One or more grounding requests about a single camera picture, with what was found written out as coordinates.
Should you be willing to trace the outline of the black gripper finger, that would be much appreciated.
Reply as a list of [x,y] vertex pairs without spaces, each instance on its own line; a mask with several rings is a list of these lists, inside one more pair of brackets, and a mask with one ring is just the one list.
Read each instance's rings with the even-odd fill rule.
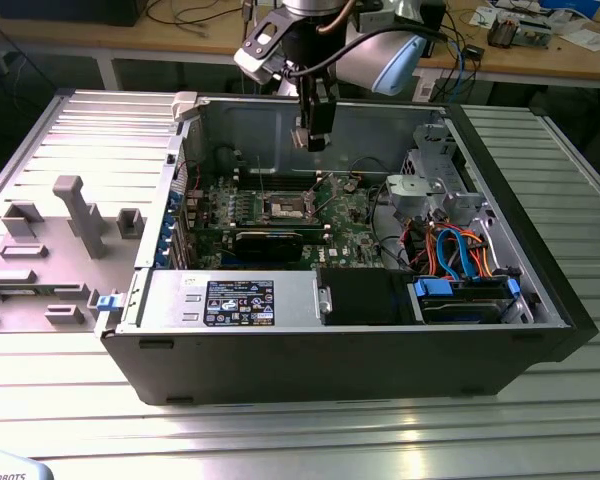
[[336,110],[336,85],[328,74],[299,80],[300,130],[308,151],[323,151],[332,132]]

